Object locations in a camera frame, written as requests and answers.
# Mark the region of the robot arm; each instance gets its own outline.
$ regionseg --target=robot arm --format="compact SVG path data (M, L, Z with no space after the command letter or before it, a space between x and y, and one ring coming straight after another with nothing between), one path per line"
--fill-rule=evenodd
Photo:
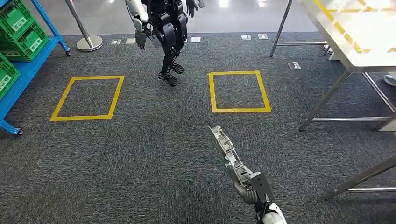
M143 32L143 23L149 21L149 15L143 8L141 0L125 0L129 15L137 31Z
M141 49L144 49L144 45L146 44L147 40L145 27L149 21L149 15L144 10L141 0L125 0L125 3L127 4L129 16L131 16L136 29L136 43Z
M245 203L255 206L257 223L287 224L282 211L272 201L274 196L264 174L253 173L243 164L231 140L223 133L220 126L210 130L236 192Z

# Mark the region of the black robot leg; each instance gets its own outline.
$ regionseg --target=black robot leg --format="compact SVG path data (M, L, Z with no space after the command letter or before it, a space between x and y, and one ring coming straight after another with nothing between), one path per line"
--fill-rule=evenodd
M183 3L180 0L174 1L173 9L174 10L170 13L170 16L172 17L172 25L175 30L176 45L174 46L174 50L176 52L176 56L171 62L170 70L176 72L177 74L181 74L184 72L184 68L181 65L175 63L175 59L179 56L180 51L187 40L188 17L183 12Z
M176 45L175 31L168 13L163 13L160 16L160 29L156 33L158 40L161 42L165 56L163 57L163 64L158 78L167 82L170 86L177 85L177 79L169 73L173 61L176 57L174 46Z

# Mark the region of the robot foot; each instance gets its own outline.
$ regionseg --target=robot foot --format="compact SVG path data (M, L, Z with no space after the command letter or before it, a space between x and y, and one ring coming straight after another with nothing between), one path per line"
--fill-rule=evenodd
M173 65L169 68L171 71L176 72L177 74L182 74L184 72L183 66L177 63L173 63Z
M158 78L167 82L169 86L177 86L177 79L169 73L158 73Z

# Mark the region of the metal pole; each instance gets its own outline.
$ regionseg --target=metal pole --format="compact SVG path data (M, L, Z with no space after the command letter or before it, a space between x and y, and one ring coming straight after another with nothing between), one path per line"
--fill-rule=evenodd
M351 188L344 193L388 193L396 192L396 188Z
M396 156L390 157L389 159L385 160L384 162L382 162L378 165L375 165L374 167L352 177L352 179L350 179L349 181L346 181L346 182L340 184L336 189L328 191L326 193L326 198L331 199L341 193L344 193L347 190L350 190L351 188L353 188L354 186L365 182L369 178L371 178L373 176L377 176L378 174L381 174L395 166L396 166Z
M278 43L277 46L309 46L309 45L325 45L327 42L283 42Z
M271 53L269 54L270 57L272 57L272 56L274 55L275 48L276 48L276 46L277 46L277 44L278 44L279 37L281 36L282 29L283 29L284 23L285 23L285 21L286 21L287 14L289 13L290 6L291 6L291 3L292 3L292 2L293 2L293 0L289 0L289 1L287 2L286 10L285 10L285 13L283 14L283 18L282 18L282 21L281 21L281 25L279 26L278 33L276 34L276 38L275 38L274 45L272 46Z
M368 117L368 118L314 118L312 122L323 121L389 121L390 118L386 117Z
M342 73L341 77L336 81L333 87L328 91L328 93L322 98L319 105L315 107L315 109L308 115L308 118L304 121L304 123L300 126L299 131L303 131L308 124L312 121L314 117L319 113L322 107L329 101L329 99L334 95L337 89L344 83L344 81L351 75L351 72L345 70Z
M90 52L90 51L94 51L94 50L102 47L102 44L103 44L102 38L100 38L99 36L90 36L88 34L85 26L81 22L78 14L76 12L76 8L74 7L73 1L72 0L65 0L65 1L66 1L66 4L70 9L70 12L73 15L74 19L76 20L77 25L80 28L81 33L83 34L83 37L84 37L83 39L81 39L77 42L77 48L83 52Z
M386 103L389 109L395 113L396 107L389 101L389 99L385 96L385 94L381 91L381 89L377 86L377 84L372 80L370 75L367 72L362 73L363 77L370 83L371 87L378 93L381 99Z

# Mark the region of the gray carpet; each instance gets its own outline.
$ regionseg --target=gray carpet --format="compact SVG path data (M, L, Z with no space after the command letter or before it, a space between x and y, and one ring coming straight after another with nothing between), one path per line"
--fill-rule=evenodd
M291 224L394 224L396 195L340 195L326 190L394 155L395 136L378 124L298 126L343 71L320 46L278 47L243 41L239 34L206 34L188 43L179 59L186 71L170 88L158 80L163 53L150 44L75 50L58 47L6 121L23 127L21 137L0 134L0 223L255 223L253 207L233 190L219 162L207 125L224 128L240 157L266 174L276 202ZM271 40L275 34L269 34ZM285 33L283 41L321 40L319 33ZM291 71L287 62L301 70ZM213 114L207 74L259 70L271 113ZM112 120L50 122L72 76L125 75ZM380 87L396 103L395 88ZM80 81L60 116L108 111L116 81ZM254 76L215 77L219 108L262 105ZM326 105L326 116L390 114L361 75L353 75ZM363 186L395 186L396 169Z

